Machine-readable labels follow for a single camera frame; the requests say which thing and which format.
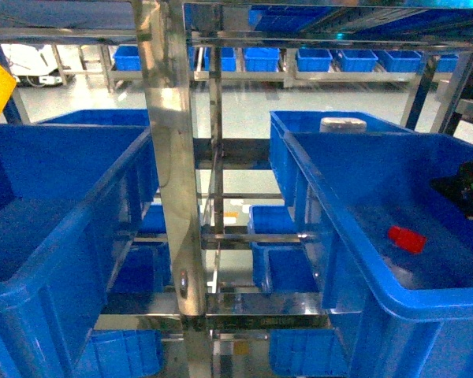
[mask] blue bin wall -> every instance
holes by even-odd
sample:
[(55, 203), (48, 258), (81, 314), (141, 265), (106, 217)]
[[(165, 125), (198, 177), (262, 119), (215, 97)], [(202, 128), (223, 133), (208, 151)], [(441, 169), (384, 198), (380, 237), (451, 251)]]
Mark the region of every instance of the blue bin wall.
[(343, 350), (330, 329), (272, 331), (270, 366), (278, 376), (348, 375)]
[(146, 109), (84, 109), (43, 120), (39, 124), (149, 126), (149, 115)]
[[(331, 316), (350, 377), (473, 376), (473, 221), (429, 184), (473, 160), (473, 146), (418, 134), (285, 141), (308, 185), (299, 231), (318, 236), (305, 247), (323, 307), (360, 311)], [(428, 238), (420, 255), (388, 240), (394, 224)]]
[(140, 127), (0, 126), (0, 376), (72, 372), (153, 199), (153, 161)]
[(74, 378), (140, 378), (158, 373), (162, 365), (161, 332), (95, 331)]
[(296, 60), (300, 72), (327, 72), (333, 57), (329, 50), (298, 49)]
[(360, 112), (270, 112), (270, 164), (286, 206), (291, 206), (294, 201), (296, 164), (281, 139), (286, 131), (319, 132), (321, 119), (324, 117), (359, 118), (367, 123), (368, 132), (410, 132), (391, 122)]
[(249, 72), (275, 72), (278, 70), (280, 50), (249, 47), (244, 49), (245, 70)]

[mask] metal post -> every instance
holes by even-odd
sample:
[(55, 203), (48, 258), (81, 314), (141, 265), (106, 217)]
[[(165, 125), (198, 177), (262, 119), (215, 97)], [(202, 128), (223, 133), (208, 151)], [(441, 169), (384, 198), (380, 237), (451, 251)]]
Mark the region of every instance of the metal post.
[(423, 55), (421, 69), (416, 73), (412, 81), (410, 95), (408, 96), (401, 118), (401, 126), (404, 128), (415, 130), (417, 122), (419, 121), (420, 112), (422, 112), (424, 102), (426, 101), (426, 96), (433, 83), (433, 77), (439, 59), (440, 57), (438, 55)]
[(452, 74), (445, 99), (438, 110), (431, 132), (454, 135), (461, 115), (456, 113), (462, 98), (470, 98), (473, 92), (473, 53), (461, 54)]
[(82, 46), (77, 46), (77, 53), (79, 54), (80, 67), (82, 67), (84, 71), (87, 71), (88, 65), (86, 65), (86, 58), (84, 57)]
[(98, 54), (100, 56), (100, 65), (102, 66), (103, 79), (105, 80), (105, 85), (109, 93), (114, 92), (114, 83), (110, 82), (110, 53), (109, 47), (105, 45), (98, 45)]
[(189, 373), (210, 377), (183, 4), (134, 0), (132, 5)]
[(56, 65), (58, 66), (58, 72), (61, 77), (61, 82), (63, 83), (63, 85), (66, 85), (68, 83), (68, 80), (66, 79), (65, 69), (63, 68), (63, 62), (61, 61), (61, 56), (60, 52), (58, 51), (58, 47), (56, 45), (50, 46), (53, 49), (54, 60), (56, 61)]
[(291, 88), (296, 80), (296, 52), (298, 49), (287, 49), (285, 51), (286, 76), (284, 78), (284, 88)]
[[(6, 56), (3, 53), (2, 48), (0, 47), (0, 65), (10, 73), (9, 62), (7, 61)], [(12, 95), (9, 98), (9, 101), (6, 103), (6, 106), (3, 110), (3, 115), (9, 124), (29, 124), (30, 118), (26, 109), (24, 107), (23, 100), (21, 99), (19, 90), (14, 88)]]
[(222, 168), (222, 83), (221, 48), (210, 50), (210, 129), (212, 134), (212, 158), (214, 164), (214, 224), (216, 233), (224, 232), (224, 172)]

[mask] warehouse shelving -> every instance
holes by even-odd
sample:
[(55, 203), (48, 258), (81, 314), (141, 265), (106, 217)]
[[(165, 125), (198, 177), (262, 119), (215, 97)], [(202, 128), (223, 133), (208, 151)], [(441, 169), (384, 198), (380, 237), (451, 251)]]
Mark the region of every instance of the warehouse shelving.
[[(208, 81), (209, 72), (202, 69), (201, 57), (203, 49), (200, 47), (199, 59), (195, 65), (195, 71), (191, 72), (191, 80)], [(231, 81), (259, 81), (283, 83), (284, 87), (297, 87), (308, 83), (407, 83), (415, 78), (414, 72), (387, 72), (381, 65), (377, 65), (373, 72), (343, 72), (335, 65), (330, 65), (328, 72), (299, 72), (296, 64), (296, 49), (287, 49), (285, 59), (279, 72), (246, 72), (244, 69), (244, 58), (241, 49), (236, 49), (236, 71), (222, 72), (223, 80)], [(116, 89), (119, 81), (141, 80), (141, 71), (118, 71), (110, 63), (102, 66), (107, 70), (106, 77), (110, 78), (111, 90)], [(448, 72), (437, 72), (433, 81), (448, 80), (452, 74)]]
[[(34, 7), (37, 1), (22, 2)], [(361, 34), (379, 25), (404, 20), (427, 9), (473, 9), (473, 2), (386, 1), (338, 2), (332, 0), (198, 0), (198, 23), (186, 31), (184, 2), (133, 0), (128, 2), (64, 2), (74, 8), (100, 4), (117, 7), (117, 14), (134, 16), (134, 23), (113, 28), (112, 22), (83, 24), (74, 28), (44, 21), (44, 25), (24, 20), (17, 25), (0, 25), (0, 43), (136, 43), (142, 59), (142, 78), (153, 135), (161, 198), (165, 210), (167, 238), (175, 293), (156, 295), (111, 295), (108, 306), (99, 318), (97, 329), (160, 329), (173, 335), (182, 333), (188, 355), (190, 376), (213, 376), (211, 342), (247, 338), (248, 330), (270, 328), (328, 328), (329, 310), (321, 309), (316, 293), (264, 295), (217, 291), (207, 293), (202, 262), (202, 249), (224, 250), (248, 248), (248, 243), (297, 241), (298, 235), (248, 235), (243, 228), (223, 224), (223, 170), (268, 169), (268, 141), (261, 139), (225, 139), (222, 129), (222, 80), (267, 81), (277, 77), (289, 87), (299, 81), (324, 80), (328, 73), (272, 72), (270, 78), (262, 72), (221, 72), (220, 47), (279, 46), (296, 49), (302, 46), (341, 49), (403, 49), (423, 50), (424, 71), (418, 74), (392, 74), (387, 78), (412, 81), (408, 103), (401, 121), (414, 129), (426, 94), (434, 80), (438, 54), (462, 53), (445, 92), (447, 98), (434, 121), (434, 132), (453, 135), (461, 117), (473, 118), (473, 19), (450, 24), (434, 24), (414, 33), (380, 32)], [(268, 6), (332, 6), (333, 12), (318, 20), (305, 31), (294, 33), (258, 32), (241, 27), (241, 10), (252, 4)], [(60, 14), (45, 13), (48, 20)], [(60, 9), (63, 19), (70, 18), (70, 8)], [(228, 25), (240, 25), (230, 28)], [(193, 138), (190, 105), (190, 74), (186, 43), (191, 46), (211, 46), (210, 71), (200, 72), (195, 80), (208, 80), (210, 88), (210, 139)], [(287, 54), (285, 65), (293, 67)], [(340, 81), (352, 82), (347, 75)], [(111, 71), (111, 80), (139, 78), (136, 72)], [(200, 221), (199, 193), (196, 169), (212, 169), (207, 211)], [(136, 242), (153, 243), (164, 235), (140, 235)]]

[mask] stainless steel rack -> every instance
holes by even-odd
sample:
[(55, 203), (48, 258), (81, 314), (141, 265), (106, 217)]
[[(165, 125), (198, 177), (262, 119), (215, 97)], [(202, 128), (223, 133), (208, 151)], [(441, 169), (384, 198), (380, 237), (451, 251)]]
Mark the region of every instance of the stainless steel rack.
[[(102, 6), (123, 2), (105, 3)], [(461, 53), (446, 90), (445, 97), (448, 100), (441, 105), (432, 130), (453, 134), (461, 118), (473, 121), (473, 19), (450, 25), (432, 21), (430, 28), (400, 33), (392, 33), (391, 29), (389, 32), (371, 33), (371, 29), (428, 9), (462, 10), (473, 9), (473, 5), (461, 1), (443, 4), (435, 0), (198, 0), (189, 2), (197, 5), (197, 17), (186, 30), (186, 3), (183, 0), (133, 0), (127, 3), (132, 11), (123, 15), (133, 15), (136, 30), (49, 28), (39, 25), (25, 27), (22, 24), (20, 28), (0, 27), (0, 43), (138, 43), (173, 263), (175, 293), (113, 295), (96, 327), (153, 328), (173, 334), (182, 333), (188, 354), (189, 375), (200, 377), (214, 375), (212, 340), (222, 339), (221, 335), (236, 334), (238, 330), (330, 327), (330, 310), (321, 309), (318, 295), (221, 293), (217, 290), (217, 269), (213, 278), (214, 292), (207, 292), (202, 249), (215, 249), (220, 255), (224, 250), (248, 248), (250, 241), (284, 242), (299, 237), (246, 235), (241, 228), (225, 227), (223, 224), (224, 198), (229, 196), (224, 192), (223, 171), (268, 169), (269, 165), (266, 140), (224, 138), (222, 81), (232, 79), (232, 74), (221, 73), (220, 47), (279, 46), (296, 49), (310, 46), (422, 50), (425, 52), (425, 68), (420, 74), (408, 78), (413, 83), (401, 121), (411, 129), (416, 126), (434, 79), (438, 55), (444, 52)], [(242, 21), (242, 15), (252, 4), (330, 6), (333, 9), (328, 16), (317, 20), (304, 31), (268, 33), (252, 31)], [(195, 79), (203, 78), (209, 83), (210, 139), (193, 138), (186, 43), (212, 47), (209, 72), (195, 73)], [(236, 72), (235, 80), (251, 79), (250, 76), (238, 75)], [(199, 213), (201, 195), (196, 180), (196, 170), (201, 168), (212, 170), (207, 206), (202, 216)], [(214, 226), (210, 226), (212, 217)], [(164, 237), (140, 235), (136, 241), (150, 243), (164, 240)]]

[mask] metal frame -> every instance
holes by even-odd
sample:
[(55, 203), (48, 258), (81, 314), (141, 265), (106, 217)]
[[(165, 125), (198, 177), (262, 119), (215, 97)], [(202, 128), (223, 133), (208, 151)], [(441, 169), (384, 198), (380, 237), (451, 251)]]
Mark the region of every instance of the metal frame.
[[(117, 40), (138, 42), (142, 77), (151, 120), (156, 162), (165, 209), (167, 235), (140, 235), (136, 243), (168, 240), (175, 293), (164, 295), (111, 295), (96, 325), (98, 329), (162, 329), (182, 332), (188, 352), (190, 376), (213, 376), (212, 340), (217, 332), (266, 328), (329, 328), (330, 313), (321, 309), (319, 294), (264, 295), (221, 293), (218, 285), (218, 262), (225, 249), (244, 248), (251, 241), (298, 241), (309, 235), (246, 235), (241, 228), (227, 228), (223, 223), (224, 198), (252, 194), (228, 194), (222, 184), (225, 169), (268, 169), (268, 141), (260, 139), (224, 139), (222, 128), (222, 80), (259, 80), (259, 72), (221, 72), (222, 46), (280, 46), (290, 49), (285, 58), (286, 72), (272, 72), (269, 80), (284, 81), (286, 87), (310, 81), (354, 81), (361, 74), (296, 72), (294, 49), (300, 46), (341, 48), (402, 48), (425, 50), (424, 73), (396, 74), (382, 81), (414, 80), (402, 124), (414, 128), (423, 107), (425, 94), (434, 80), (436, 54), (444, 51), (464, 52), (446, 91), (445, 101), (434, 122), (434, 132), (453, 134), (461, 117), (473, 119), (473, 36), (434, 28), (431, 35), (361, 35), (354, 34), (390, 20), (417, 14), (434, 3), (394, 1), (385, 7), (360, 0), (351, 8), (340, 7), (332, 16), (322, 19), (310, 30), (300, 33), (262, 33), (225, 30), (224, 6), (249, 4), (340, 6), (333, 0), (195, 0), (205, 4), (203, 22), (198, 31), (184, 26), (184, 0), (132, 0), (136, 33), (129, 30), (77, 30), (49, 28), (0, 28), (0, 42), (30, 37), (39, 41), (57, 39), (114, 43)], [(193, 139), (190, 104), (190, 79), (186, 42), (193, 46), (211, 46), (209, 72), (200, 72), (198, 61), (195, 80), (208, 80), (210, 87), (211, 139)], [(100, 52), (101, 61), (109, 57)], [(114, 87), (117, 76), (106, 65), (104, 76)], [(120, 72), (126, 80), (138, 78), (136, 72)], [(200, 222), (196, 182), (197, 169), (212, 169), (206, 212)], [(211, 218), (214, 215), (214, 227)], [(217, 250), (213, 293), (207, 293), (203, 267), (203, 249)]]

